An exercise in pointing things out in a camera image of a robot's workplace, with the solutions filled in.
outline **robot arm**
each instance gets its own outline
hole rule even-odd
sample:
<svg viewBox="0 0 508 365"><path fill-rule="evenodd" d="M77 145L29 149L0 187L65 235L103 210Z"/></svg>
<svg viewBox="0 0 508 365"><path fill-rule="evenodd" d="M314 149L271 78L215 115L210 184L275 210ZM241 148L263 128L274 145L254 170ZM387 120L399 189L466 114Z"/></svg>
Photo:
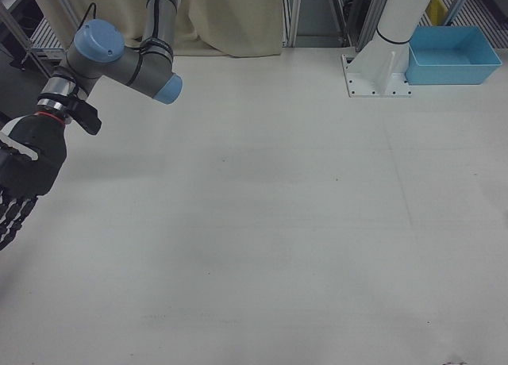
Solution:
<svg viewBox="0 0 508 365"><path fill-rule="evenodd" d="M67 156L64 129L75 120L89 134L101 128L86 100L106 75L165 104L177 99L182 79L172 71L176 11L181 0L147 0L139 48L127 48L107 21L88 21L38 97L34 115L0 132L0 250L11 242L37 197L48 193Z"/></svg>

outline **beige curtain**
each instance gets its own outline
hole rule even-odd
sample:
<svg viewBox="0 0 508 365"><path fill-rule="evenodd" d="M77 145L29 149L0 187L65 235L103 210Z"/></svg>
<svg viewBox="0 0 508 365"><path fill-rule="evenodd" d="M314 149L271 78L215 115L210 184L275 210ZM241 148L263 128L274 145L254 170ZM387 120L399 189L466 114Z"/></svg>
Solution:
<svg viewBox="0 0 508 365"><path fill-rule="evenodd" d="M81 18L91 2L98 17L114 24L127 45L143 34L146 0L67 0ZM60 42L67 47L75 23L59 0L37 0ZM283 35L282 0L182 0L175 37L175 53L185 56L237 57L279 54Z"/></svg>

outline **blue joint cap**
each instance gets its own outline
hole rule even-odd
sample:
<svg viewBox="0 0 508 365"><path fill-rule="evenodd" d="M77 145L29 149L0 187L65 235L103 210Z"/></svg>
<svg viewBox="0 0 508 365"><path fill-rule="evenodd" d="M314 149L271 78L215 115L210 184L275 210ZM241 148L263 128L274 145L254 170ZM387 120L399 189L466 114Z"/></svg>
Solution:
<svg viewBox="0 0 508 365"><path fill-rule="evenodd" d="M166 82L162 89L153 97L156 101L166 105L173 103L182 91L183 81L179 75L173 73L173 76Z"/></svg>
<svg viewBox="0 0 508 365"><path fill-rule="evenodd" d="M74 46L89 60L108 63L124 54L124 37L108 21L94 19L83 25L74 36Z"/></svg>

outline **yellow object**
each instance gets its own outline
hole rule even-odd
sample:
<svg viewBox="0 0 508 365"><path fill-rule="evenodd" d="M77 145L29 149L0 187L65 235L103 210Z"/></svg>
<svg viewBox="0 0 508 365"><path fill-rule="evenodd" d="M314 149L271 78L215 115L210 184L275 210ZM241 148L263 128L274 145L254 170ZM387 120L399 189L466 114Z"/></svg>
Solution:
<svg viewBox="0 0 508 365"><path fill-rule="evenodd" d="M442 0L430 0L425 12L429 16L432 25L441 25L448 12L448 8L446 8Z"/></svg>

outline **blue plastic bin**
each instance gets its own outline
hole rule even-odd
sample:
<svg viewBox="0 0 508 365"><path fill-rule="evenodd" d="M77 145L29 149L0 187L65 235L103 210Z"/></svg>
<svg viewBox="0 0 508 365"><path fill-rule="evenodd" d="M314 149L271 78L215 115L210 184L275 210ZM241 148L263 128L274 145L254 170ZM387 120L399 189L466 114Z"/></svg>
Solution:
<svg viewBox="0 0 508 365"><path fill-rule="evenodd" d="M501 60L476 26L421 26L410 41L411 85L479 85Z"/></svg>

